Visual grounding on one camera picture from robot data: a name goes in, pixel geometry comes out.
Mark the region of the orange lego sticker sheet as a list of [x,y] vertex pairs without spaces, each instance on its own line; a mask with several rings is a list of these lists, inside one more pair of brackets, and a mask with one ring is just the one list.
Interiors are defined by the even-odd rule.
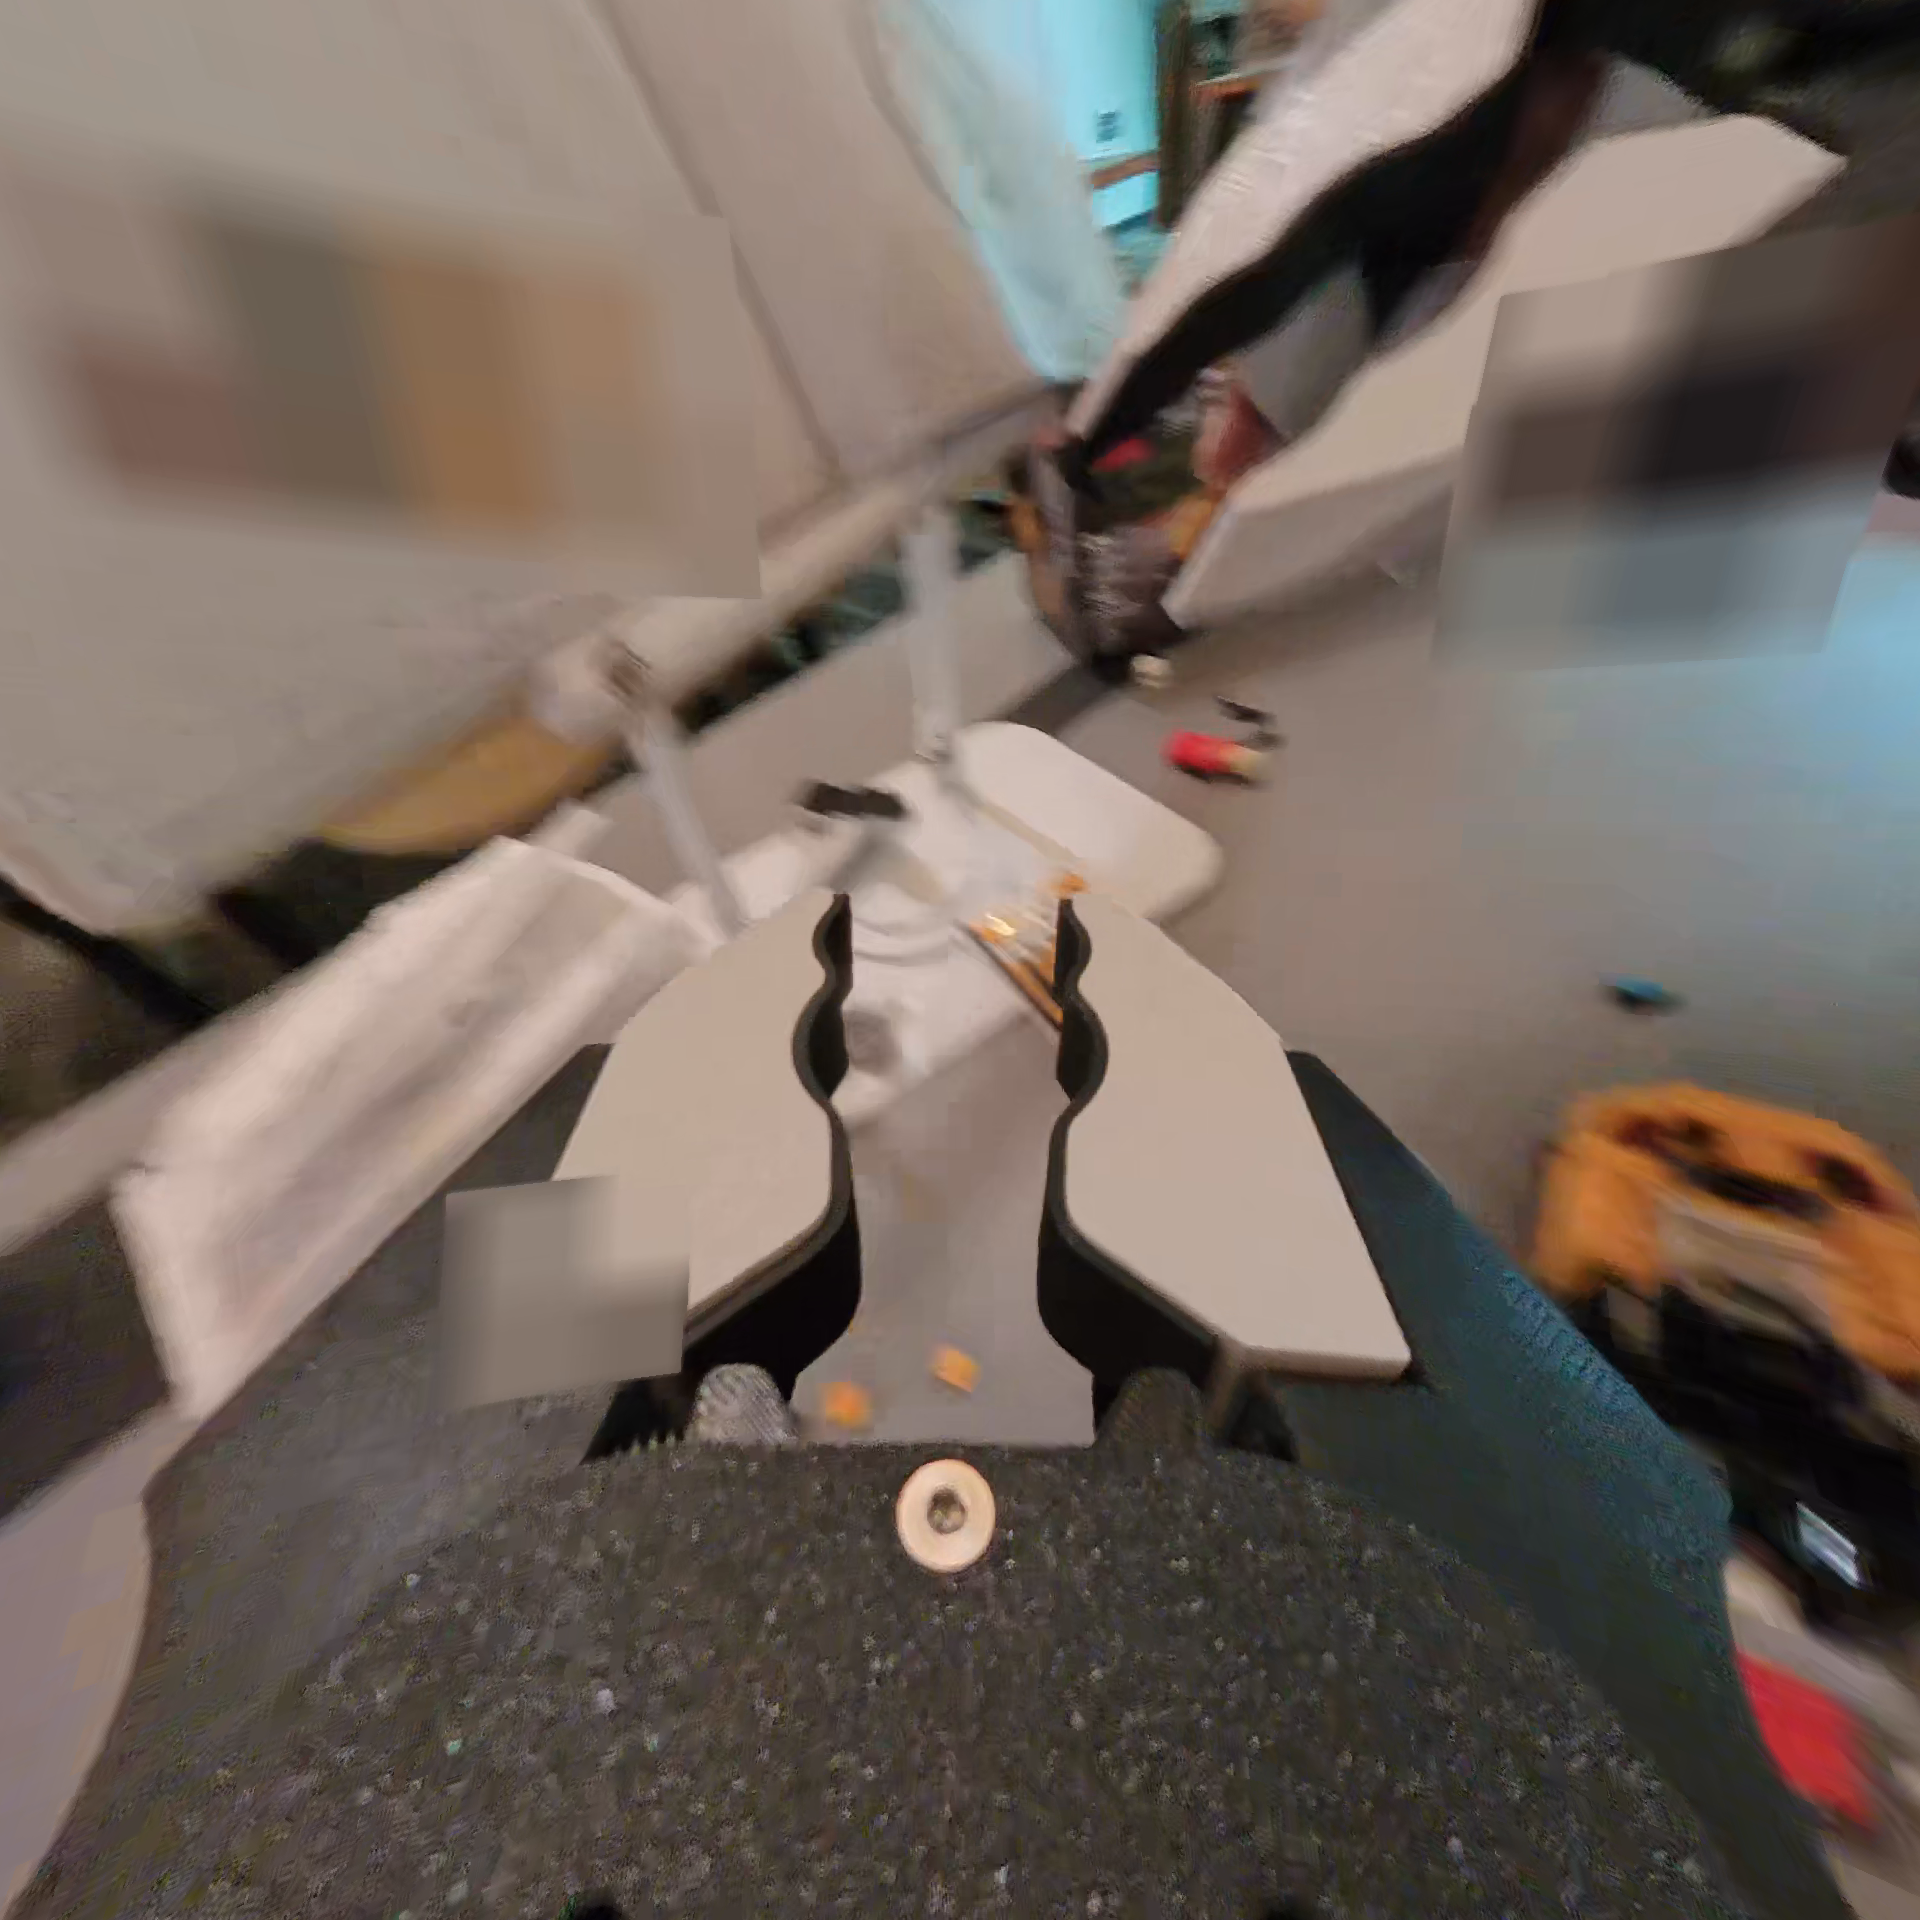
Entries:
[[968,945],[1015,989],[1024,1013],[1050,1028],[1062,1028],[1062,992],[1059,992],[1059,915],[1075,899],[1091,882],[1082,872],[1044,879],[1032,892],[1015,899],[998,899],[958,923]]

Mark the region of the lego instruction booklet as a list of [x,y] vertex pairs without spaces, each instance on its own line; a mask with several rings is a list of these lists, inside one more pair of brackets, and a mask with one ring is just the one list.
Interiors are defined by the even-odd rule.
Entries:
[[190,917],[655,623],[688,689],[1044,372],[876,3],[3,3],[3,879]]

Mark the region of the lego set box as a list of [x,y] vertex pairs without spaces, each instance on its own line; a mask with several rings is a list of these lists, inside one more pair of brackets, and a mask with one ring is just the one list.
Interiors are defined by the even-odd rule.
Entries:
[[1091,674],[1125,685],[1135,660],[1181,644],[1165,602],[1239,480],[1280,442],[1239,370],[1211,370],[1097,460],[1069,453],[1068,416],[1032,435],[1009,467],[1009,528],[1040,617]]

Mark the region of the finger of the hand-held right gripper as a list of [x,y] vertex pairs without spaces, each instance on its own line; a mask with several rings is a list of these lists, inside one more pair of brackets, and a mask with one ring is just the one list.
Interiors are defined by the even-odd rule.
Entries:
[[1505,296],[1587,285],[1771,230],[1841,155],[1759,114],[1615,135],[1569,155],[1498,230],[1473,285],[1370,362],[1293,447],[1215,512],[1165,597],[1205,632],[1374,557],[1452,487]]
[[1382,3],[1318,26],[1193,194],[1119,348],[1069,400],[1101,460],[1200,372],[1234,372],[1280,442],[1449,304],[1592,112],[1558,3]]

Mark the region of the white printed paper bag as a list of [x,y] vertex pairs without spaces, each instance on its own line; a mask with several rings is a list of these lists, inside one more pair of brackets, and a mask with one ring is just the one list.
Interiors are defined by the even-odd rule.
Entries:
[[211,1417],[531,1092],[700,957],[685,910],[496,842],[279,992],[113,1190],[170,1405]]

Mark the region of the white rounded board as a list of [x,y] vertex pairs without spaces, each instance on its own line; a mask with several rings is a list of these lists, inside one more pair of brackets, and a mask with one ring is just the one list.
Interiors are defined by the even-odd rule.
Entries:
[[1062,737],[990,721],[941,766],[909,757],[866,776],[897,820],[805,820],[800,805],[752,847],[720,852],[748,923],[827,888],[850,896],[855,989],[840,1118],[863,1126],[921,1080],[958,1068],[1007,1024],[1040,1024],[968,945],[966,917],[1082,872],[1091,892],[1166,923],[1225,872],[1225,848],[1157,798]]

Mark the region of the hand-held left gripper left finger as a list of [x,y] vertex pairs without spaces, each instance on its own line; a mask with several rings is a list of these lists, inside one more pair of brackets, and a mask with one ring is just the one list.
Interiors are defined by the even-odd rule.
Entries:
[[553,1180],[608,1204],[590,1304],[685,1298],[685,1342],[807,1270],[860,1283],[850,1130],[850,899],[805,892],[673,972],[615,1039]]

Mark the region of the orange and black lego car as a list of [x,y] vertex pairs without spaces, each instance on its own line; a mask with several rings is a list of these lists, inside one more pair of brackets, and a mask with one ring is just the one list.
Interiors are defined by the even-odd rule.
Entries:
[[1547,1144],[1527,1270],[1719,1475],[1787,1788],[1836,1838],[1914,1845],[1914,1190],[1824,1118],[1603,1090]]

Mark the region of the white book stand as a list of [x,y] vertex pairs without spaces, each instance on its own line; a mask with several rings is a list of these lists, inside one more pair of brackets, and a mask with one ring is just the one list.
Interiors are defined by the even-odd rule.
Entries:
[[958,788],[958,734],[1068,668],[1009,555],[966,567],[951,497],[882,488],[760,574],[755,602],[655,602],[557,654],[540,727],[620,770],[526,834],[649,888],[793,833],[811,781]]

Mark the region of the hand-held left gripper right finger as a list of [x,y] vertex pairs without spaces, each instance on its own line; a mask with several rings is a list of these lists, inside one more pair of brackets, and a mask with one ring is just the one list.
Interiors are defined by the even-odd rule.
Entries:
[[1407,1336],[1280,1028],[1101,896],[1059,910],[1051,989],[1050,1336],[1096,1381],[1404,1381]]

